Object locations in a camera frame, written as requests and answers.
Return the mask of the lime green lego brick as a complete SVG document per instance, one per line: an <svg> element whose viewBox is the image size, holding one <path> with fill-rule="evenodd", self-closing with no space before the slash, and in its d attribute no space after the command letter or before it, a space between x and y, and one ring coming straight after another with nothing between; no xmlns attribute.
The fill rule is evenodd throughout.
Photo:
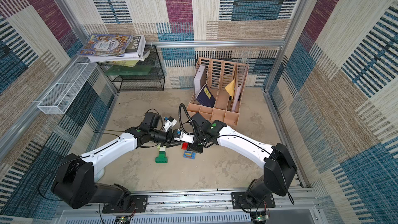
<svg viewBox="0 0 398 224"><path fill-rule="evenodd" d="M166 147L165 147L165 146L162 147L162 146L159 145L159 146L158 146L158 150L159 150L159 151L165 151L165 150L166 150Z"/></svg>

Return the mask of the long blue lego brick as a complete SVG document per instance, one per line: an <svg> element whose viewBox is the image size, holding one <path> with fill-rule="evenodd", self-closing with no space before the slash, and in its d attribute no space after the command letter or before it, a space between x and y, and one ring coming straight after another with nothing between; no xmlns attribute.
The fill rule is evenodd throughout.
<svg viewBox="0 0 398 224"><path fill-rule="evenodd" d="M193 152L193 151L187 151L187 150L185 150L184 153L183 153L183 157L184 157L184 158L188 158L188 159L195 159L196 153Z"/></svg>

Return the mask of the bright green square lego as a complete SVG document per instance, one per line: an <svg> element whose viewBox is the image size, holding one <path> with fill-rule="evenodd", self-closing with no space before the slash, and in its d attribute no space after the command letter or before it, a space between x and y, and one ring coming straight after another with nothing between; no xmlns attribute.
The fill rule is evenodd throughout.
<svg viewBox="0 0 398 224"><path fill-rule="evenodd" d="M159 158L160 158L160 159L166 158L166 152L160 151L160 152L159 152Z"/></svg>

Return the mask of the long green lego brick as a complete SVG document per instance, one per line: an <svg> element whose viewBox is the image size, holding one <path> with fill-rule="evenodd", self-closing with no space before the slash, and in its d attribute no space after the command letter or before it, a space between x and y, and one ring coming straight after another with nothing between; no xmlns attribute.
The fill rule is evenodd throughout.
<svg viewBox="0 0 398 224"><path fill-rule="evenodd" d="M167 157L156 157L155 158L155 163L168 163L168 158Z"/></svg>

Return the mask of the red lego brick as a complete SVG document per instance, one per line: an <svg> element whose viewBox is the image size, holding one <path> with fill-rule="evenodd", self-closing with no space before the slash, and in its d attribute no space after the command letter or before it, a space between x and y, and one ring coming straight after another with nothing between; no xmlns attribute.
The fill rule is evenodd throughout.
<svg viewBox="0 0 398 224"><path fill-rule="evenodd" d="M188 143L182 143L181 149L186 150L188 148Z"/></svg>

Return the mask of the dark purple book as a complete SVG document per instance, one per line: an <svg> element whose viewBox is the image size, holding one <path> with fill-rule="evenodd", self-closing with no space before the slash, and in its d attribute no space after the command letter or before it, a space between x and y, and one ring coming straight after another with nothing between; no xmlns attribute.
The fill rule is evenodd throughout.
<svg viewBox="0 0 398 224"><path fill-rule="evenodd" d="M196 96L196 100L203 106L213 108L216 102L216 98L212 95L208 86L205 84L198 95Z"/></svg>

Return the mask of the pale pink folder in organizer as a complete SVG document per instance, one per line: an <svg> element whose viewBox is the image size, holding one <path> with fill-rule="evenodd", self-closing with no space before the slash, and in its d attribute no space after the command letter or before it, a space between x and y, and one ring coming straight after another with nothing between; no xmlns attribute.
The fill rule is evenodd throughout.
<svg viewBox="0 0 398 224"><path fill-rule="evenodd" d="M236 72L236 85L235 85L235 92L234 92L234 99L232 102L231 112L236 112L238 100L242 90L242 83L244 81L244 70L241 68L237 69Z"/></svg>

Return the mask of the white book in organizer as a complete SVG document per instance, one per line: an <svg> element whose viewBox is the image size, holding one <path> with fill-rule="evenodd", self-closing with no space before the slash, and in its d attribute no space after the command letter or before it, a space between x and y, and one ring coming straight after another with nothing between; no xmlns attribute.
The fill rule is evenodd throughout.
<svg viewBox="0 0 398 224"><path fill-rule="evenodd" d="M198 96L202 87L206 84L206 66L200 65L194 77L194 92Z"/></svg>

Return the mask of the yellow envelope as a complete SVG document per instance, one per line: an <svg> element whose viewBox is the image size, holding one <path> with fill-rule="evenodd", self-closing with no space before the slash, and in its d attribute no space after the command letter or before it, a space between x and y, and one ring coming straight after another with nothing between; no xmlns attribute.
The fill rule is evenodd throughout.
<svg viewBox="0 0 398 224"><path fill-rule="evenodd" d="M236 80L233 79L228 85L225 86L226 92L229 94L231 99L234 99L234 94L235 94L235 84Z"/></svg>

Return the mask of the pink desk file organizer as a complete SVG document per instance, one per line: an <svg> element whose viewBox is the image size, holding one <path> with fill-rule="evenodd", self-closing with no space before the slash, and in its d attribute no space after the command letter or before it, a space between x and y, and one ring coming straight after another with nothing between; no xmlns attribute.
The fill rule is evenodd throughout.
<svg viewBox="0 0 398 224"><path fill-rule="evenodd" d="M200 65L206 66L206 85L212 95L216 98L216 102L213 108L203 106L196 100L194 92L194 95L187 106L189 115L192 117L194 114L199 113L206 120L220 120L227 125L236 127L239 120L239 111L243 99L249 65L210 58L199 58L196 65L196 73ZM244 81L242 83L242 90L236 112L231 112L233 99L231 99L229 94L226 92L225 86L236 78L238 68L244 70Z"/></svg>

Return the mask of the pale blue round clock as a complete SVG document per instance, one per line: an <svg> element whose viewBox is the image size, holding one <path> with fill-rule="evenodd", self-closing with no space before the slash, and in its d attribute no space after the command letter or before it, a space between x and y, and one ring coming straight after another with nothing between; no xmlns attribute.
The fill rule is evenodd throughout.
<svg viewBox="0 0 398 224"><path fill-rule="evenodd" d="M97 183L105 174L105 168L102 168L94 175L94 182Z"/></svg>

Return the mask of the black and white Folio book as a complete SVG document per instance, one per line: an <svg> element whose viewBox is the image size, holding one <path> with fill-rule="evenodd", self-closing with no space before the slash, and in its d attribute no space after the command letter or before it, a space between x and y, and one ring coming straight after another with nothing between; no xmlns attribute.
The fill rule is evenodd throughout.
<svg viewBox="0 0 398 224"><path fill-rule="evenodd" d="M87 56L91 62L144 61L150 54L145 50L146 40L143 35L132 36L123 56Z"/></svg>

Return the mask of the colourful illustrated book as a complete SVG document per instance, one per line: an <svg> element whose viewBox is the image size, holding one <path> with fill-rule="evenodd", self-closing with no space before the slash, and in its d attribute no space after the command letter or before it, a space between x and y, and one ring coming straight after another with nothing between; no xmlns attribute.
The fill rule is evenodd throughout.
<svg viewBox="0 0 398 224"><path fill-rule="evenodd" d="M93 34L77 55L89 57L123 56L131 41L131 35Z"/></svg>

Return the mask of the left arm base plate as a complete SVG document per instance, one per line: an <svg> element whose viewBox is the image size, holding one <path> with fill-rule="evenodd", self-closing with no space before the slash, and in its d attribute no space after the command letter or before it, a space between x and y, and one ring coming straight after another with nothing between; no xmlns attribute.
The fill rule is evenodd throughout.
<svg viewBox="0 0 398 224"><path fill-rule="evenodd" d="M121 203L105 204L102 208L102 214L143 213L146 211L147 202L148 195L127 196Z"/></svg>

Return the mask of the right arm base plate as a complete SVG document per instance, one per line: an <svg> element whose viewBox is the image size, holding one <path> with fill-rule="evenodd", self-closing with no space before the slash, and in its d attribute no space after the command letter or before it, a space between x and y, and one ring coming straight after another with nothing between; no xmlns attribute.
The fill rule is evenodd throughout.
<svg viewBox="0 0 398 224"><path fill-rule="evenodd" d="M231 192L232 206L234 209L248 209L255 211L264 210L267 206L268 208L274 208L276 206L274 197L272 194L267 195L260 202L254 197L247 195L244 191L233 191Z"/></svg>

